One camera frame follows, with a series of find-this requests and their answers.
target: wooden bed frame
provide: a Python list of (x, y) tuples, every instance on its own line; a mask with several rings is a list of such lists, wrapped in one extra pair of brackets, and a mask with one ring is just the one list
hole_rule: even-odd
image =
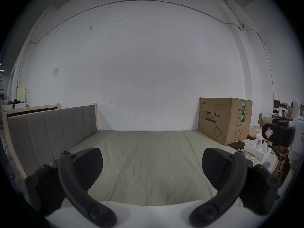
[[(95, 117), (96, 117), (96, 127), (98, 130), (98, 123), (97, 123), (97, 103), (92, 103), (92, 105), (95, 106)], [(57, 110), (60, 109), (60, 103), (58, 102), (55, 105), (41, 105), (41, 106), (32, 106), (32, 107), (26, 107), (26, 108), (19, 108), (19, 109), (12, 109), (8, 110), (5, 112), (2, 112), (2, 124), (3, 124), (3, 129), (4, 129), (4, 135), (6, 138), (6, 143), (7, 147), (9, 149), (10, 154), (12, 155), (12, 158), (14, 160), (14, 163), (17, 166), (17, 169), (19, 170), (21, 176), (25, 179), (27, 177), (20, 161), (19, 158), (15, 152), (10, 131), (9, 131), (9, 126), (7, 123), (7, 118), (12, 117), (12, 116), (19, 116), (23, 114), (28, 114), (28, 113), (34, 113), (34, 112), (42, 112), (42, 111), (48, 111), (48, 110)]]

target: hand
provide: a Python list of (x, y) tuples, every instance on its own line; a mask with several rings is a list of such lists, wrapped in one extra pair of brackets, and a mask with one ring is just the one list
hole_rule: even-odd
[[(286, 154), (283, 154), (283, 157), (284, 157), (284, 160), (281, 162), (281, 166), (280, 166), (280, 172), (283, 173), (284, 171), (284, 166), (286, 164), (287, 161), (289, 161), (289, 158), (288, 158), (288, 153)], [(299, 168), (299, 161), (292, 161), (290, 163), (290, 168), (293, 169), (295, 172), (298, 171), (298, 168)]]
[(283, 158), (284, 158), (284, 160), (281, 162), (281, 165), (280, 165), (280, 173), (283, 173), (283, 170), (284, 170), (284, 167), (285, 167), (285, 163), (286, 163), (286, 161), (289, 161), (289, 159), (288, 159), (288, 153), (283, 154)]

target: green tape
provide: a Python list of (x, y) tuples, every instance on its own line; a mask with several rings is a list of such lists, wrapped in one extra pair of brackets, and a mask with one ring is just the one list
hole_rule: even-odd
[(245, 112), (246, 112), (246, 102), (245, 102), (245, 100), (242, 100), (242, 104), (243, 104), (243, 110), (242, 110), (242, 120), (241, 120), (241, 122), (243, 124), (245, 124)]

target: mattress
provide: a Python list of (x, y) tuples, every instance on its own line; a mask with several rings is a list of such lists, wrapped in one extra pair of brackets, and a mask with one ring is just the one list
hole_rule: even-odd
[[(208, 201), (217, 191), (202, 170), (204, 150), (234, 153), (200, 131), (135, 132), (98, 130), (70, 152), (99, 148), (101, 175), (88, 190), (95, 200), (141, 206)], [(238, 198), (234, 203), (242, 206)], [(72, 206), (65, 199), (62, 207)]]

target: upholstered headboard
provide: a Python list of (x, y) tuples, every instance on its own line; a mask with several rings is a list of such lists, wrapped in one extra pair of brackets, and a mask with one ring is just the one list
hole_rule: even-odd
[(94, 134), (95, 108), (87, 105), (8, 117), (13, 150), (26, 176)]

